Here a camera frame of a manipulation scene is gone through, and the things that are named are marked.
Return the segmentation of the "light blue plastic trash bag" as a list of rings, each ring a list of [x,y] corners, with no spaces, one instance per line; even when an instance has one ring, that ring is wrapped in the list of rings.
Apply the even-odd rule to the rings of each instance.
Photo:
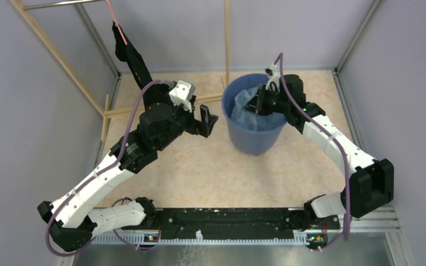
[[[258,86],[241,90],[234,98],[231,120],[239,127],[252,131],[273,130],[286,122],[285,116],[272,113],[260,116],[246,110],[246,104],[253,99]]]

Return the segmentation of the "blue plastic trash bin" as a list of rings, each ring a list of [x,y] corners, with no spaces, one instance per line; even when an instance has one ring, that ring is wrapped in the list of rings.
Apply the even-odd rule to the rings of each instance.
[[[235,148],[249,155],[258,156],[267,152],[286,124],[282,114],[258,116],[242,109],[258,87],[267,81],[266,74],[242,75],[226,87],[221,98],[229,138]]]

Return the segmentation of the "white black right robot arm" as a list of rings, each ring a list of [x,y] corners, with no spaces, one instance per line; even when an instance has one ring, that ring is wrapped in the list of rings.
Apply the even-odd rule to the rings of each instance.
[[[361,218],[394,198],[394,166],[367,154],[344,135],[316,103],[307,101],[303,81],[287,74],[260,85],[243,107],[257,116],[284,115],[286,122],[317,144],[344,174],[342,192],[318,196],[305,204],[303,221],[318,228],[326,217],[342,214],[345,232],[352,218]]]

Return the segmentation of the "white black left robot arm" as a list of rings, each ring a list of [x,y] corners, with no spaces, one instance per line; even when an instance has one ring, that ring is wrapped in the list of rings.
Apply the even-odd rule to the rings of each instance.
[[[139,124],[128,131],[81,183],[64,197],[43,201],[37,210],[46,222],[45,244],[61,257],[78,254],[98,235],[126,226],[149,229],[155,224],[155,207],[146,197],[110,208],[96,208],[121,183],[158,159],[158,153],[187,132],[209,137],[218,116],[200,105],[201,119],[183,105],[151,104]]]

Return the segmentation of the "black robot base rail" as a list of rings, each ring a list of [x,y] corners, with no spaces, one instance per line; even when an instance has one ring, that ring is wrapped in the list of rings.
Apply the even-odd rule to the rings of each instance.
[[[156,245],[326,246],[341,229],[337,215],[314,218],[303,208],[159,208],[147,222],[98,237],[137,250]]]

